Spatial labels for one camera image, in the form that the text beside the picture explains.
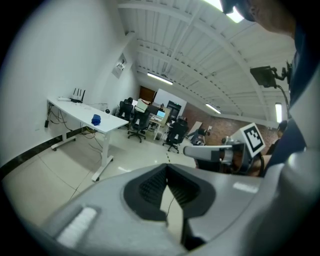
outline desk leg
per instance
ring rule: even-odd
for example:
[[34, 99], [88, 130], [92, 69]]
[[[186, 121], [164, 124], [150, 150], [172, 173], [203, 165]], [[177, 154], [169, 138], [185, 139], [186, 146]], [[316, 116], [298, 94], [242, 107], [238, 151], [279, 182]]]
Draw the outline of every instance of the desk leg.
[[165, 126], [165, 130], [164, 130], [164, 133], [163, 133], [162, 136], [161, 136], [161, 140], [163, 140], [163, 139], [165, 138], [168, 130], [169, 130], [169, 127], [166, 125], [166, 126]]
[[62, 141], [58, 142], [57, 144], [52, 145], [51, 148], [52, 148], [52, 150], [57, 151], [57, 147], [60, 147], [61, 145], [65, 144], [67, 142], [75, 141], [76, 138], [77, 138], [76, 136], [72, 136], [72, 137], [67, 138], [67, 134], [64, 133], [64, 134], [62, 134]]
[[156, 127], [156, 130], [154, 131], [154, 137], [153, 137], [153, 140], [155, 141], [156, 140], [156, 137], [157, 137], [157, 134], [159, 133], [159, 129], [160, 129], [160, 124], [156, 124], [157, 127]]
[[102, 160], [101, 160], [101, 166], [99, 167], [99, 169], [94, 173], [94, 175], [92, 176], [92, 181], [96, 182], [98, 181], [100, 178], [99, 176], [103, 173], [103, 171], [105, 170], [105, 168], [108, 166], [108, 164], [113, 160], [113, 156], [110, 155], [108, 157], [108, 149], [109, 149], [109, 142], [110, 142], [110, 135], [111, 133], [108, 132], [104, 135], [104, 141], [103, 141], [103, 149], [102, 149]]

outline office chair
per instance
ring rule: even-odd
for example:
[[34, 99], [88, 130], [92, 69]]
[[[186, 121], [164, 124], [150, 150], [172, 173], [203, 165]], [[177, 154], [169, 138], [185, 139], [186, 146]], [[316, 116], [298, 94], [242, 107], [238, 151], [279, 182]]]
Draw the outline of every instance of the office chair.
[[130, 114], [134, 106], [132, 104], [128, 104], [126, 102], [120, 101], [120, 110], [118, 114], [118, 118], [124, 119], [130, 122]]
[[148, 127], [148, 123], [150, 120], [150, 112], [145, 111], [144, 113], [139, 111], [134, 111], [134, 118], [131, 122], [131, 128], [136, 131], [128, 131], [128, 134], [131, 134], [128, 136], [128, 139], [130, 137], [138, 137], [140, 139], [140, 143], [142, 142], [141, 138], [146, 139], [146, 136], [143, 134], [140, 134], [139, 132], [142, 130], [145, 130]]
[[173, 124], [173, 127], [171, 129], [171, 131], [169, 132], [168, 138], [167, 138], [167, 142], [162, 143], [162, 146], [169, 145], [169, 149], [168, 151], [170, 152], [171, 148], [176, 149], [177, 154], [179, 154], [179, 149], [177, 144], [180, 144], [185, 137], [185, 134], [188, 130], [188, 126], [183, 125], [181, 123], [175, 122]]

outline standing desk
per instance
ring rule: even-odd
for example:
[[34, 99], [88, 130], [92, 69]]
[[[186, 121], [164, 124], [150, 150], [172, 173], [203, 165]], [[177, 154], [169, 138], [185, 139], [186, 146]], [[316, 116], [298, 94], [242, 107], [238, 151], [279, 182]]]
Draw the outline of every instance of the standing desk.
[[[103, 149], [101, 153], [102, 155], [101, 166], [91, 178], [94, 182], [98, 181], [99, 176], [102, 174], [102, 172], [105, 170], [105, 168], [114, 158], [112, 155], [108, 156], [111, 132], [121, 126], [126, 125], [128, 121], [118, 118], [114, 115], [107, 114], [104, 111], [93, 108], [83, 103], [59, 101], [56, 98], [48, 98], [47, 100], [48, 102], [52, 103], [56, 108], [66, 113], [67, 115], [84, 123], [86, 126], [90, 127], [91, 129], [95, 129], [98, 132], [104, 134]], [[97, 114], [101, 117], [101, 123], [96, 126], [91, 123], [91, 120], [94, 114]], [[67, 134], [64, 133], [62, 134], [62, 141], [52, 145], [51, 148], [53, 150], [56, 150], [57, 147], [75, 139], [76, 139], [76, 136], [67, 138]]]

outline wall-mounted device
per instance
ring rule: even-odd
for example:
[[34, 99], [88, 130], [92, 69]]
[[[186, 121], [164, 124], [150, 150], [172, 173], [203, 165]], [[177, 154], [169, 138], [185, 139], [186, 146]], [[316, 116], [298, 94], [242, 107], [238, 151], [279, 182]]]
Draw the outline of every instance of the wall-mounted device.
[[279, 88], [281, 92], [283, 93], [285, 104], [286, 104], [286, 112], [287, 112], [287, 118], [290, 118], [289, 114], [289, 102], [287, 95], [285, 94], [284, 89], [280, 86], [277, 85], [276, 79], [278, 80], [285, 80], [290, 84], [291, 80], [291, 73], [292, 73], [292, 65], [286, 61], [286, 68], [282, 68], [282, 73], [281, 76], [277, 74], [277, 69], [275, 67], [270, 67], [270, 66], [260, 66], [260, 67], [255, 67], [255, 68], [250, 68], [250, 73], [253, 75], [254, 79], [258, 83], [258, 85], [263, 86], [264, 88]]
[[127, 64], [127, 60], [125, 58], [125, 55], [122, 53], [117, 62], [114, 65], [114, 68], [112, 70], [112, 74], [115, 75], [116, 78], [120, 78], [122, 72], [124, 71]]

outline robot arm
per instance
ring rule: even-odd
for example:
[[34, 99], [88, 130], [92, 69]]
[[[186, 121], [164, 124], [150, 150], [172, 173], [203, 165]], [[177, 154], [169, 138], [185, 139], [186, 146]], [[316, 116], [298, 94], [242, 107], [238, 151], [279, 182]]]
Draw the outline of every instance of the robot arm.
[[218, 163], [216, 172], [246, 175], [266, 144], [255, 123], [242, 127], [232, 136], [222, 140], [219, 146], [186, 146], [183, 153], [197, 160]]

